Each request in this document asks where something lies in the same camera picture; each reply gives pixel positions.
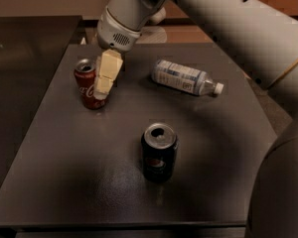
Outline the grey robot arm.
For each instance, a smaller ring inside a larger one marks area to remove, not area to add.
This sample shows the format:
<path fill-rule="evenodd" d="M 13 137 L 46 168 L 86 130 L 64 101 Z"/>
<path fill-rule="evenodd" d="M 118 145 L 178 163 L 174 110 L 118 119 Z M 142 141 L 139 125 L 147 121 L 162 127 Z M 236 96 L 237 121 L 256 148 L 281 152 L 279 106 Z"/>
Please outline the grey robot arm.
<path fill-rule="evenodd" d="M 99 45 L 129 52 L 165 0 L 109 0 Z M 245 238 L 298 238 L 298 21 L 258 0 L 171 0 L 292 118 L 264 157 Z"/>

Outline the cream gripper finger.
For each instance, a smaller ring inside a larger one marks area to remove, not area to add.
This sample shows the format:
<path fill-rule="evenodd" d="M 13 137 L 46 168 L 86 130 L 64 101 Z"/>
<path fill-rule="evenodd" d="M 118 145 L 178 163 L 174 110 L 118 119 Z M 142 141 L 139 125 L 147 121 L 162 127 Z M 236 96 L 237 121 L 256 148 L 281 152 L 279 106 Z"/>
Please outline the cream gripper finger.
<path fill-rule="evenodd" d="M 107 50 L 96 60 L 96 78 L 94 82 L 94 97 L 98 100 L 104 100 L 118 76 L 123 59 L 119 52 Z"/>

